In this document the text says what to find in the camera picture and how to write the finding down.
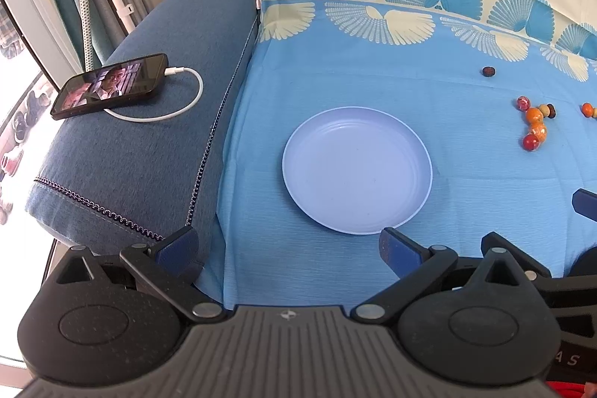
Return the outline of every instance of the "zipper-like stitching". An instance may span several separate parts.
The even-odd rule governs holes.
[[[193,221],[193,214],[195,213],[195,204],[197,203],[199,187],[201,186],[201,181],[203,179],[203,173],[205,170],[205,165],[207,164],[207,158],[210,155],[211,144],[213,142],[214,137],[216,136],[216,129],[218,126],[218,122],[220,121],[220,117],[222,116],[222,111],[224,110],[224,105],[226,104],[226,100],[228,99],[228,95],[230,94],[230,90],[232,89],[232,83],[234,82],[235,78],[237,77],[238,68],[241,65],[241,62],[243,61],[245,51],[247,50],[247,45],[249,45],[249,39],[251,38],[251,33],[253,32],[253,29],[255,28],[255,23],[257,22],[257,20],[258,20],[258,17],[256,16],[255,20],[253,21],[253,25],[251,26],[251,30],[249,31],[249,36],[247,36],[247,41],[245,42],[245,45],[243,47],[243,52],[241,53],[241,57],[238,60],[237,67],[234,70],[234,74],[232,75],[232,78],[228,83],[228,87],[226,87],[226,92],[224,93],[224,97],[222,99],[222,102],[220,103],[220,107],[218,108],[218,113],[216,114],[214,123],[211,125],[210,136],[207,140],[207,146],[205,147],[205,151],[204,151],[203,157],[201,159],[201,164],[199,165],[199,171],[197,172],[197,177],[195,178],[195,185],[193,186],[193,194],[192,194],[190,204],[189,204],[189,212],[187,214],[186,225],[190,225],[191,222]],[[138,225],[137,223],[132,222],[130,219],[126,219],[126,217],[122,216],[121,214],[115,213],[114,211],[110,211],[109,209],[106,209],[104,206],[100,206],[99,204],[97,204],[87,198],[84,198],[80,194],[77,194],[76,192],[71,191],[70,189],[65,188],[64,186],[61,186],[60,184],[58,184],[48,178],[37,176],[34,179],[34,181],[38,182],[40,184],[43,184],[55,191],[58,191],[64,195],[68,196],[69,198],[74,199],[75,201],[77,201],[81,204],[84,204],[85,206],[97,211],[98,213],[103,214],[104,216],[109,217],[110,219],[113,219],[114,221],[130,228],[131,230],[136,231],[137,233],[142,234],[143,236],[145,236],[147,238],[150,238],[156,242],[161,242],[163,240],[163,236],[161,236],[160,234],[157,234],[154,231],[150,231],[147,228],[144,228],[141,225]]]
[[[226,104],[226,100],[228,99],[228,95],[230,90],[232,89],[232,83],[234,83],[235,78],[237,77],[238,67],[241,66],[241,62],[243,61],[243,57],[245,56],[245,51],[247,50],[247,45],[249,45],[249,39],[251,39],[251,33],[253,29],[255,29],[255,24],[259,19],[259,15],[255,16],[255,20],[253,21],[253,25],[251,26],[251,30],[249,31],[249,36],[247,36],[247,41],[245,41],[245,45],[243,47],[243,52],[241,53],[241,57],[238,60],[237,67],[234,70],[234,74],[232,74],[232,78],[228,83],[228,87],[226,87],[226,92],[224,93],[224,98],[220,103],[220,107],[218,108],[218,113],[216,114],[216,119],[214,123],[211,125],[210,129],[210,137],[207,139],[207,147],[205,147],[205,151],[203,152],[203,157],[201,158],[201,164],[199,165],[199,170],[197,171],[197,177],[195,178],[195,185],[193,186],[193,193],[190,198],[189,204],[189,213],[187,214],[187,219],[185,225],[191,226],[193,222],[193,215],[195,214],[195,204],[197,203],[197,196],[199,194],[199,187],[201,186],[201,181],[203,179],[203,172],[205,170],[205,165],[207,164],[207,158],[210,156],[211,151],[211,143],[216,136],[216,129],[218,126],[218,122],[220,121],[220,117],[222,116],[222,111],[224,110],[224,105]]]
[[[80,194],[77,194],[76,192],[71,191],[70,189],[67,189],[64,186],[61,186],[60,184],[57,184],[54,181],[50,181],[48,178],[43,178],[41,176],[37,176],[34,179],[34,181],[38,182],[40,184],[44,184],[47,187],[52,188],[55,191],[61,192],[62,194],[68,196],[69,198],[74,199],[75,201],[78,201],[87,207],[90,207],[91,209],[97,211],[98,213],[101,213],[104,216],[107,216],[107,217],[113,219],[114,221],[117,221],[118,223],[125,225],[126,227],[130,228],[131,230],[134,230],[137,233],[141,233],[143,236],[146,236],[147,238],[151,238],[152,240],[155,240],[156,242],[161,242],[163,240],[163,236],[161,236],[157,233],[154,233],[153,231],[149,231],[147,228],[143,228],[142,226],[139,226],[137,223],[133,223],[130,219],[126,219],[121,214],[114,213],[114,211],[110,211],[109,209],[106,209],[105,207],[100,206],[99,204],[94,203],[93,201],[90,201],[87,198],[84,198]]]

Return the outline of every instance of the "plate rim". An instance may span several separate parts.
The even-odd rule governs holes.
[[[356,232],[356,231],[344,231],[344,230],[340,230],[338,228],[334,228],[331,227],[329,225],[326,225],[325,223],[322,223],[321,221],[319,221],[317,218],[311,216],[311,214],[309,214],[307,211],[305,211],[305,209],[303,208],[303,206],[301,206],[298,202],[297,199],[295,198],[294,194],[292,193],[292,191],[289,189],[288,187],[288,181],[286,179],[286,154],[287,154],[287,150],[288,150],[288,146],[290,145],[290,143],[292,142],[294,136],[297,134],[297,132],[308,122],[310,122],[312,119],[321,116],[327,112],[335,112],[337,110],[346,110],[346,109],[358,109],[358,110],[368,110],[370,112],[377,112],[380,113],[382,115],[385,115],[387,117],[390,117],[391,119],[394,119],[395,121],[397,121],[398,123],[404,125],[417,139],[417,141],[419,141],[419,144],[421,144],[423,150],[425,151],[425,155],[427,156],[427,162],[429,164],[429,187],[427,188],[427,192],[425,194],[425,197],[423,198],[423,201],[421,202],[421,204],[419,205],[419,207],[417,207],[417,209],[413,212],[413,214],[411,214],[410,216],[408,216],[407,219],[405,219],[404,221],[399,222],[399,224],[397,224],[394,228],[398,228],[401,227],[402,225],[404,225],[405,223],[407,223],[408,221],[410,221],[411,219],[413,219],[414,216],[416,216],[419,211],[423,208],[423,206],[425,205],[425,203],[427,202],[427,199],[429,198],[429,194],[431,193],[431,187],[433,185],[434,182],[434,168],[433,165],[431,163],[431,157],[429,156],[429,151],[427,150],[427,147],[425,146],[425,144],[423,143],[423,141],[421,140],[421,138],[417,135],[417,133],[415,131],[413,131],[408,124],[404,123],[403,121],[401,121],[400,119],[398,119],[397,117],[384,112],[383,110],[377,110],[377,109],[372,109],[371,107],[360,107],[360,106],[345,106],[345,107],[335,107],[333,109],[327,109],[327,110],[323,110],[322,112],[318,112],[315,115],[309,117],[307,120],[305,120],[304,122],[302,122],[301,125],[299,125],[293,132],[292,135],[288,138],[288,140],[286,141],[286,145],[284,146],[284,151],[282,153],[282,177],[284,179],[284,185],[286,186],[286,190],[288,191],[288,193],[290,194],[290,197],[293,199],[294,204],[296,204],[298,206],[298,208],[304,213],[306,214],[308,217],[310,217],[313,221],[319,223],[320,225],[324,226],[325,228],[329,228],[330,230],[334,230],[334,231],[338,231],[339,233],[344,233],[344,234],[352,234],[352,235],[372,235],[372,234],[378,234],[380,233],[381,230],[383,230],[383,228],[380,231],[376,231],[374,233],[370,233],[370,232]]]

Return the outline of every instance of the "plate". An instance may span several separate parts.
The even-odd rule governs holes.
[[[419,136],[365,107],[326,110],[303,122],[284,148],[282,174],[306,214],[357,235],[407,222],[425,204],[433,179]]]

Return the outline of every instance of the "black phone case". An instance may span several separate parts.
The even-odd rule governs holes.
[[[157,92],[159,91],[160,87],[162,86],[162,82],[163,82],[163,78],[164,78],[163,73],[166,70],[166,68],[168,67],[168,56],[166,56],[165,53],[155,53],[155,54],[152,54],[151,56],[156,56],[159,54],[163,56],[162,65],[159,67],[159,76],[158,76],[158,78],[156,78],[155,85],[153,86],[153,88],[151,90],[148,90],[145,93],[133,93],[130,95],[122,95],[122,96],[118,96],[115,98],[108,98],[107,100],[98,101],[98,103],[87,104],[87,105],[83,105],[80,107],[73,107],[72,109],[61,110],[60,112],[56,112],[56,103],[58,103],[58,101],[61,100],[60,95],[62,94],[62,90],[64,89],[64,88],[62,88],[62,89],[60,89],[60,92],[58,93],[58,96],[56,97],[56,100],[54,101],[54,105],[52,106],[52,109],[50,110],[50,115],[52,116],[52,118],[54,120],[62,120],[62,119],[67,119],[69,117],[74,117],[77,115],[99,112],[100,110],[104,110],[104,109],[115,109],[116,107],[124,107],[124,106],[134,105],[135,103],[137,103],[139,101],[147,100],[147,99],[155,96],[157,94]],[[138,61],[140,59],[146,59],[151,56],[142,56],[142,57],[138,57],[138,58],[127,59],[127,60],[124,60],[124,61],[121,61],[118,63],[114,63],[114,66],[120,65],[122,63]]]

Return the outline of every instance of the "smartphone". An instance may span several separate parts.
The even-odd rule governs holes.
[[[150,98],[167,67],[168,56],[160,53],[74,76],[60,89],[50,115],[60,120]]]

